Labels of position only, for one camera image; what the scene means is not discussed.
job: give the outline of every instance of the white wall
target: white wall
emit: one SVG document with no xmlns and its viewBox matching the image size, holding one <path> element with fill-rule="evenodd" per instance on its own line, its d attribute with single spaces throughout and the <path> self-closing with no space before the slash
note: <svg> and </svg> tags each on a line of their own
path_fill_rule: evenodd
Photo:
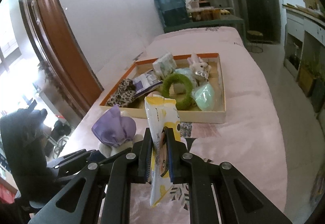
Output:
<svg viewBox="0 0 325 224">
<path fill-rule="evenodd" d="M 60 0 L 74 36 L 104 88 L 163 34 L 154 0 Z"/>
</svg>

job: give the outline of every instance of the yellow and white snack packet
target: yellow and white snack packet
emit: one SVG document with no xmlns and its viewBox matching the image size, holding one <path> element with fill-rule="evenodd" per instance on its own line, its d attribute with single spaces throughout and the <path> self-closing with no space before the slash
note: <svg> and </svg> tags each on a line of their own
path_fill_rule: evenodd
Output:
<svg viewBox="0 0 325 224">
<path fill-rule="evenodd" d="M 144 101 L 153 141 L 150 206 L 154 207 L 173 185 L 169 178 L 164 127 L 172 128 L 175 140 L 181 141 L 180 119 L 176 109 L 176 100 L 155 95 L 145 97 Z"/>
</svg>

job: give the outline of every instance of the white package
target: white package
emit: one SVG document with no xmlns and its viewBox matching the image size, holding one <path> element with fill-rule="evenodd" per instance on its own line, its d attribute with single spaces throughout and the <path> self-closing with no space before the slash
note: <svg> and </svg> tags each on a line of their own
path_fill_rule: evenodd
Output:
<svg viewBox="0 0 325 224">
<path fill-rule="evenodd" d="M 177 67 L 174 57 L 171 53 L 166 53 L 162 57 L 155 60 L 155 62 L 152 63 L 152 66 L 156 74 L 162 79 L 174 72 Z"/>
<path fill-rule="evenodd" d="M 153 141 L 151 158 L 152 187 L 150 206 L 154 207 L 169 189 L 168 153 L 164 127 L 172 128 L 176 141 L 181 141 L 180 119 L 176 109 L 176 100 L 162 96 L 146 96 L 145 109 Z"/>
<path fill-rule="evenodd" d="M 135 98 L 149 93 L 159 87 L 163 82 L 157 78 L 154 70 L 149 70 L 132 79 L 135 86 Z"/>
</svg>

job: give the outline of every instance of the green ring toy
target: green ring toy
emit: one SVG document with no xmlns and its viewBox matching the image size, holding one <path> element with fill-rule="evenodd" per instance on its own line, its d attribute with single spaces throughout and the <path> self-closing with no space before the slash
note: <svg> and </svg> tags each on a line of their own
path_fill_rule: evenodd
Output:
<svg viewBox="0 0 325 224">
<path fill-rule="evenodd" d="M 190 107 L 190 105 L 192 103 L 191 93 L 193 90 L 193 84 L 189 80 L 189 78 L 185 75 L 178 74 L 178 73 L 170 74 L 164 79 L 164 81 L 162 83 L 163 86 L 162 86 L 161 94 L 163 97 L 170 98 L 169 89 L 170 89 L 171 85 L 174 83 L 182 83 L 185 86 L 186 97 L 181 101 L 176 100 L 176 109 L 177 110 L 186 110 Z"/>
</svg>

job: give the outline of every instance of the white plush toy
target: white plush toy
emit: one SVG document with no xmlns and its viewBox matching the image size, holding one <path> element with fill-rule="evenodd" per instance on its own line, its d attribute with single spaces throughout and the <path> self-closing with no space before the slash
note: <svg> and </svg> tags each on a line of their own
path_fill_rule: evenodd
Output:
<svg viewBox="0 0 325 224">
<path fill-rule="evenodd" d="M 211 72 L 211 66 L 204 62 L 200 57 L 195 53 L 191 57 L 187 58 L 188 63 L 190 64 L 190 69 L 193 72 L 193 77 L 201 81 L 209 81 L 209 73 Z"/>
<path fill-rule="evenodd" d="M 130 117 L 131 118 L 131 116 L 129 115 L 129 113 L 127 111 L 122 111 L 121 112 L 121 117 Z M 113 156 L 115 154 L 118 154 L 119 152 L 129 148 L 129 147 L 132 148 L 134 143 L 136 143 L 138 141 L 142 141 L 142 140 L 143 140 L 143 136 L 140 135 L 140 134 L 136 134 L 132 141 L 127 141 L 127 142 L 123 143 L 122 145 L 120 145 L 117 148 L 114 148 L 114 147 L 105 145 L 103 143 L 100 143 L 99 151 L 106 158 L 109 158 L 109 157 L 111 157 L 111 156 Z"/>
</svg>

